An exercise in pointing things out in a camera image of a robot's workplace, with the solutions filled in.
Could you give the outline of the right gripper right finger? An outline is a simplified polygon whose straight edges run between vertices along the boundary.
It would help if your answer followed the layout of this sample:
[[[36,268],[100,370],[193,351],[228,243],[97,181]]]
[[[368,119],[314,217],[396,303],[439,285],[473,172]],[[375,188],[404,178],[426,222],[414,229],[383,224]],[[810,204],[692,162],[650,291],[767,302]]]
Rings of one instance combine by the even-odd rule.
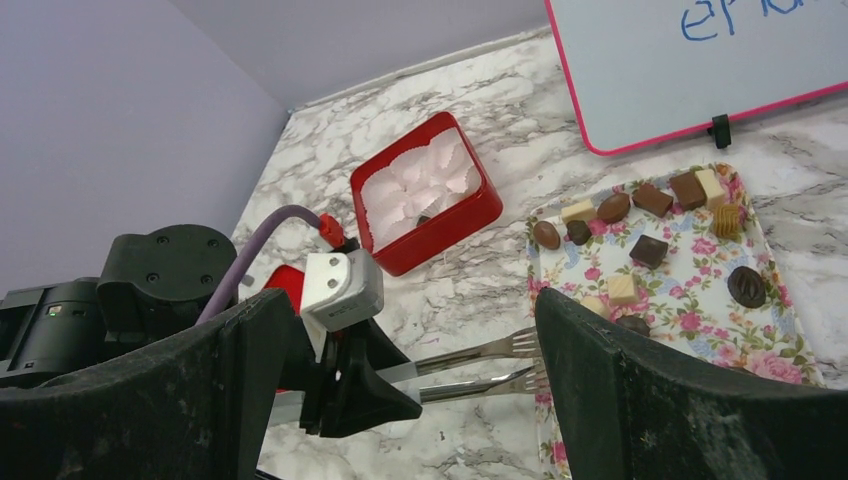
[[[545,288],[535,324],[575,479],[843,479],[847,395],[710,364]]]

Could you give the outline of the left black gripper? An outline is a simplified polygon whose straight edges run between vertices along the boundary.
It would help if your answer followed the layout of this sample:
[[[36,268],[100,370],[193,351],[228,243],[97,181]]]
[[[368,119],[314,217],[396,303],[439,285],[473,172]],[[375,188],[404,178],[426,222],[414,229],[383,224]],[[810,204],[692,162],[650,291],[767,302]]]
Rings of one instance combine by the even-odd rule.
[[[419,401],[379,375],[410,366],[373,318],[330,334],[321,361],[299,375],[297,389],[304,393],[299,427],[309,435],[344,438],[419,418]]]

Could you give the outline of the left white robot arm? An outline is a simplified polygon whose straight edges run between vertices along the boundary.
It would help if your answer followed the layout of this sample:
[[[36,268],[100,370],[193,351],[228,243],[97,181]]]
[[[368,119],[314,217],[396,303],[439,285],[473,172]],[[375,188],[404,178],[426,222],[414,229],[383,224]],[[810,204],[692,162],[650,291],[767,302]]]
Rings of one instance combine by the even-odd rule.
[[[269,280],[286,293],[296,320],[279,390],[304,394],[300,425],[322,437],[418,418],[420,400],[396,386],[409,360],[375,322],[381,270],[332,217],[322,217],[319,235],[328,253],[305,271],[283,267]],[[173,225],[115,238],[99,277],[7,293],[2,385],[33,387],[187,329],[235,260],[220,232]]]

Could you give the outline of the metal serving tongs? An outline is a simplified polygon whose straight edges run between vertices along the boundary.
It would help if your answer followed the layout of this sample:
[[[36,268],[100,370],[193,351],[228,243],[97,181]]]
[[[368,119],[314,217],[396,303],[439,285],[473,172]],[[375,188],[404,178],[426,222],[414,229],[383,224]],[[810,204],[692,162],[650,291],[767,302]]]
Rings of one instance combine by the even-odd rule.
[[[541,357],[537,330],[527,327],[477,346],[389,367],[378,374],[420,405],[537,394],[549,387]]]

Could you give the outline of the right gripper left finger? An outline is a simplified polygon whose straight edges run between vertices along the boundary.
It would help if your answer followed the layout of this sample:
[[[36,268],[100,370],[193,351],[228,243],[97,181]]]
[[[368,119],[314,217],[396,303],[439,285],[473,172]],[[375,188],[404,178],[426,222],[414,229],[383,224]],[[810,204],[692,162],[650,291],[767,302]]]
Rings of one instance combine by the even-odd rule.
[[[286,293],[107,362],[1,392],[5,479],[255,479],[305,334]]]

